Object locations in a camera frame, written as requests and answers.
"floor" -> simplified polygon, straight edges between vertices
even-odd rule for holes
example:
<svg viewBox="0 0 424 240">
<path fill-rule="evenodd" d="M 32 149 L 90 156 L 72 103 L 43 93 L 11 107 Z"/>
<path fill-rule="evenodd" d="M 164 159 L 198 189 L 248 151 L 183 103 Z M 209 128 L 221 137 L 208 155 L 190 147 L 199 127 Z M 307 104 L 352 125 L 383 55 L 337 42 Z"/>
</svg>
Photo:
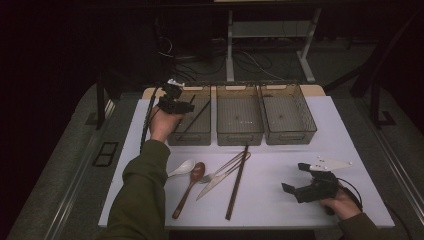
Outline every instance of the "floor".
<svg viewBox="0 0 424 240">
<path fill-rule="evenodd" d="M 287 39 L 236 42 L 236 81 L 277 77 L 308 84 L 295 55 L 301 45 L 299 41 Z M 347 49 L 347 45 L 344 39 L 313 42 L 308 62 L 316 78 L 315 84 L 326 86 L 355 69 L 374 49 L 373 45 Z M 219 50 L 219 44 L 217 49 L 216 56 L 209 61 L 195 58 L 188 61 L 184 59 L 190 59 L 190 56 L 182 55 L 180 64 L 173 69 L 175 79 L 225 80 L 225 55 L 222 49 Z M 396 226 L 384 231 L 399 240 L 424 239 L 422 212 L 421 216 L 417 214 L 420 208 L 415 206 L 423 206 L 420 193 L 424 193 L 424 137 L 384 90 L 381 110 L 389 112 L 396 125 L 376 130 L 368 117 L 369 94 L 361 99 L 352 98 L 349 94 L 354 81 L 352 79 L 326 94 L 333 98 L 382 199 L 388 208 L 394 209 L 391 214 Z M 16 221 L 9 240 L 95 238 L 101 231 L 97 222 L 140 94 L 124 92 L 119 100 L 109 102 L 106 122 L 100 130 L 96 130 L 93 119 L 96 113 L 95 86 L 87 89 Z M 112 164 L 110 167 L 92 166 L 105 142 L 118 143 Z M 398 170 L 403 168 L 407 176 L 398 177 L 396 166 Z M 317 240 L 335 240 L 340 236 L 337 228 L 315 230 Z"/>
</svg>

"green sleeve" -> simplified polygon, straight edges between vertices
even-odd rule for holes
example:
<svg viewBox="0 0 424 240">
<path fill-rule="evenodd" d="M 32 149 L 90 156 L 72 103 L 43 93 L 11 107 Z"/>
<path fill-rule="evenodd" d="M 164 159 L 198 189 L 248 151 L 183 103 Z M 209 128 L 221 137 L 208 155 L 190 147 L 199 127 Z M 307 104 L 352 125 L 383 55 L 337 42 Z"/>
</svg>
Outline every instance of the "green sleeve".
<svg viewBox="0 0 424 240">
<path fill-rule="evenodd" d="M 122 174 L 124 185 L 112 204 L 107 228 L 97 239 L 163 239 L 169 154 L 162 142 L 144 143 L 140 156 Z"/>
<path fill-rule="evenodd" d="M 349 240 L 391 239 L 390 236 L 378 229 L 365 213 L 343 220 L 339 222 L 339 226 L 346 239 Z"/>
</svg>

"hand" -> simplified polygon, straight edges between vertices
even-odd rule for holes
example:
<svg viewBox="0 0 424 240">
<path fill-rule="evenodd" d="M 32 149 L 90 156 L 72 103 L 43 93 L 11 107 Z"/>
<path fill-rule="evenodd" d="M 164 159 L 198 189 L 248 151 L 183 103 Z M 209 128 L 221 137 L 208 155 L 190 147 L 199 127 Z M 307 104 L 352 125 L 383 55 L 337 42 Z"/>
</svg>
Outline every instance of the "hand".
<svg viewBox="0 0 424 240">
<path fill-rule="evenodd" d="M 341 220 L 354 217 L 361 213 L 355 202 L 341 189 L 337 191 L 335 198 L 323 199 L 319 203 L 323 207 L 326 206 L 333 209 Z"/>
<path fill-rule="evenodd" d="M 155 106 L 150 114 L 150 139 L 164 143 L 183 117 L 183 114 L 168 114 Z"/>
</svg>

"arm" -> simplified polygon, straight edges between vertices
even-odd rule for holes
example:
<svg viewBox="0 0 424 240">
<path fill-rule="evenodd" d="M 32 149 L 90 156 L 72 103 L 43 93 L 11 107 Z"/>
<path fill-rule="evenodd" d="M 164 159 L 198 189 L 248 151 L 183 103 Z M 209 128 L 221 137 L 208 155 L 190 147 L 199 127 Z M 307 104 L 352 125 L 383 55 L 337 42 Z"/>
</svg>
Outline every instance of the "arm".
<svg viewBox="0 0 424 240">
<path fill-rule="evenodd" d="M 335 198 L 320 201 L 322 206 L 333 209 L 341 220 L 340 229 L 349 240 L 382 240 L 391 239 L 379 230 L 369 217 L 362 213 L 350 197 L 339 189 Z"/>
<path fill-rule="evenodd" d="M 98 239 L 163 239 L 166 162 L 170 151 L 164 144 L 182 115 L 153 108 L 150 140 L 123 173 L 124 185 L 109 213 L 108 226 Z"/>
</svg>

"gray carpet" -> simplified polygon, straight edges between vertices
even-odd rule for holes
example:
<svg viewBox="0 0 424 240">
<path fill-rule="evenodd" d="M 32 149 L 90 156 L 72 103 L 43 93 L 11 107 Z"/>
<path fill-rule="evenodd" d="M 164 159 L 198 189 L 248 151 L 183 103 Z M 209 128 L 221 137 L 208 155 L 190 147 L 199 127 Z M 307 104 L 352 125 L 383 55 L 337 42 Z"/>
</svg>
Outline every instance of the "gray carpet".
<svg viewBox="0 0 424 240">
<path fill-rule="evenodd" d="M 251 56 L 268 73 L 307 84 L 294 55 L 294 50 L 299 46 L 299 43 L 291 43 L 284 47 L 271 47 L 256 52 L 246 48 L 242 50 L 252 52 Z M 347 42 L 344 40 L 313 44 L 308 60 L 316 77 L 316 84 L 325 86 L 353 70 L 362 64 L 373 50 L 373 46 L 353 47 L 350 50 L 347 50 L 346 46 Z M 243 52 L 238 52 L 236 57 L 238 59 L 235 64 L 236 81 L 273 79 L 269 74 L 255 67 Z M 222 67 L 223 60 L 225 60 L 224 56 L 218 56 L 213 62 L 208 63 L 187 62 L 184 66 L 178 66 L 178 69 L 186 71 L 186 74 L 190 74 L 199 81 L 224 81 L 226 75 L 225 65 Z M 176 78 L 184 81 L 188 77 L 185 75 L 185 77 L 177 76 Z M 369 105 L 368 96 L 360 100 L 350 97 L 349 89 L 353 82 L 354 79 L 328 92 L 327 95 L 332 96 L 383 200 L 399 214 L 413 239 L 424 239 L 423 225 L 387 163 L 385 152 L 381 149 L 367 116 L 363 114 L 364 109 L 366 112 Z M 125 93 L 120 100 L 114 101 L 113 113 L 107 118 L 103 128 L 96 131 L 94 125 L 86 125 L 87 119 L 96 111 L 95 88 L 87 90 L 87 94 L 81 99 L 74 117 L 12 229 L 9 240 L 93 239 L 101 231 L 101 228 L 97 226 L 98 219 L 140 94 Z M 424 138 L 422 134 L 397 106 L 390 94 L 384 91 L 381 109 L 388 111 L 397 125 L 384 126 L 380 132 L 386 136 L 405 170 L 418 187 L 418 191 L 424 193 L 422 177 Z M 92 166 L 91 163 L 97 157 L 104 142 L 118 143 L 112 164 L 109 167 Z M 77 174 L 81 166 L 87 167 L 83 173 Z M 72 187 L 75 182 L 79 183 L 79 187 Z M 54 219 L 55 213 L 59 210 L 64 216 L 61 221 Z M 385 231 L 395 235 L 399 240 L 408 239 L 401 221 L 394 214 L 392 216 L 396 226 Z M 338 229 L 315 231 L 315 237 L 318 240 L 335 240 L 340 236 Z"/>
</svg>

